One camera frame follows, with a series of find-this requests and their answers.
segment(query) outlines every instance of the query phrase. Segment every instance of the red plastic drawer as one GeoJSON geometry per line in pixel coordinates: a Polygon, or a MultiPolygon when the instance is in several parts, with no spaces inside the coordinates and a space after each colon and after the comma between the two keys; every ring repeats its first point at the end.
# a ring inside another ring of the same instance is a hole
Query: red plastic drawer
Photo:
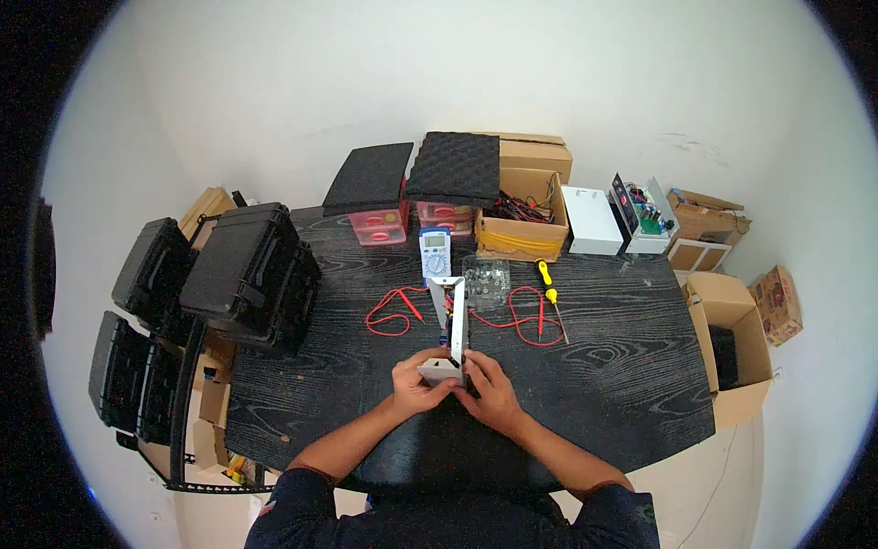
{"type": "Polygon", "coordinates": [[[398,227],[354,231],[361,246],[386,246],[406,241],[406,231],[398,227]]]}
{"type": "Polygon", "coordinates": [[[465,217],[457,220],[424,221],[421,220],[421,228],[445,227],[451,231],[451,236],[464,236],[472,234],[472,218],[465,217]]]}
{"type": "Polygon", "coordinates": [[[418,218],[421,220],[444,220],[467,215],[472,217],[472,206],[442,202],[418,202],[417,206],[418,218]]]}
{"type": "Polygon", "coordinates": [[[408,225],[408,204],[407,201],[402,202],[399,204],[399,208],[392,210],[349,213],[350,226],[355,231],[404,227],[408,225]]]}

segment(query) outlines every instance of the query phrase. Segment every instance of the dark shirt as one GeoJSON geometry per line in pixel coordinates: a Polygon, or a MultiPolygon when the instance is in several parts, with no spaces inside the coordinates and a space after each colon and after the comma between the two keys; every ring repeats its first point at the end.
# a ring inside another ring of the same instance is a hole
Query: dark shirt
{"type": "Polygon", "coordinates": [[[257,547],[659,547],[650,494],[609,485],[590,493],[572,525],[549,496],[387,500],[335,518],[333,488],[308,469],[284,473],[250,528],[257,547]]]}

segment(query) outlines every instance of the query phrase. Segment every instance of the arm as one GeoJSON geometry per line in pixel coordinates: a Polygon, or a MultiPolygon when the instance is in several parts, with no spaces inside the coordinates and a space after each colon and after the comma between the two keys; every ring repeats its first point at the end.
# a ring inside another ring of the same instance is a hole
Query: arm
{"type": "Polygon", "coordinates": [[[428,358],[447,356],[447,349],[427,349],[397,363],[392,373],[392,395],[373,410],[308,445],[287,469],[311,469],[330,477],[333,482],[346,477],[387,433],[409,417],[435,408],[448,395],[455,379],[446,379],[431,389],[421,385],[421,375],[417,371],[417,367],[428,358]]]}
{"type": "Polygon", "coordinates": [[[515,398],[512,383],[496,360],[472,350],[464,354],[464,371],[470,374],[481,398],[472,398],[462,387],[452,390],[473,417],[515,441],[580,500],[589,490],[608,484],[619,484],[634,491],[621,471],[559,437],[525,413],[515,398]]]}

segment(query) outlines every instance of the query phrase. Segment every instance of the yellow screwdriver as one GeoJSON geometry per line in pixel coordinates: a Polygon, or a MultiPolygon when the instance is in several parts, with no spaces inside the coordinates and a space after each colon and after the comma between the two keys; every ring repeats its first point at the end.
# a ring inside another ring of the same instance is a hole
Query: yellow screwdriver
{"type": "Polygon", "coordinates": [[[561,320],[561,313],[558,311],[558,291],[551,287],[549,265],[547,265],[545,260],[541,257],[539,257],[534,263],[536,263],[536,270],[540,273],[540,277],[543,279],[543,284],[546,287],[546,299],[555,306],[555,314],[558,315],[558,323],[561,325],[561,333],[564,334],[564,343],[569,345],[570,340],[567,339],[567,330],[564,328],[564,321],[561,320]]]}

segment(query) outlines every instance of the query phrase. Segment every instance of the white cable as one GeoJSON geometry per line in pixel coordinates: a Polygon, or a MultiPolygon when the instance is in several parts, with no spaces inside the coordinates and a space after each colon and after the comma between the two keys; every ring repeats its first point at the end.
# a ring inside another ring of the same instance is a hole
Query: white cable
{"type": "Polygon", "coordinates": [[[695,526],[692,528],[692,531],[689,532],[689,535],[686,536],[685,538],[683,538],[683,541],[681,541],[680,544],[677,545],[677,549],[680,549],[683,546],[683,544],[686,543],[687,540],[692,537],[692,534],[694,534],[695,531],[698,530],[698,524],[702,523],[702,519],[704,518],[704,515],[708,512],[708,507],[710,507],[710,502],[713,501],[713,496],[716,495],[716,491],[719,489],[719,485],[723,482],[723,477],[725,476],[725,468],[729,465],[729,456],[731,455],[731,445],[735,443],[735,435],[737,435],[737,433],[738,433],[738,426],[735,425],[735,430],[734,430],[734,432],[731,433],[731,441],[729,441],[729,451],[727,451],[725,454],[725,464],[723,464],[723,472],[720,473],[720,475],[719,475],[719,481],[716,483],[716,487],[714,488],[713,493],[710,494],[710,499],[708,499],[708,504],[704,506],[704,511],[702,511],[702,515],[698,517],[698,522],[695,523],[695,526]]]}

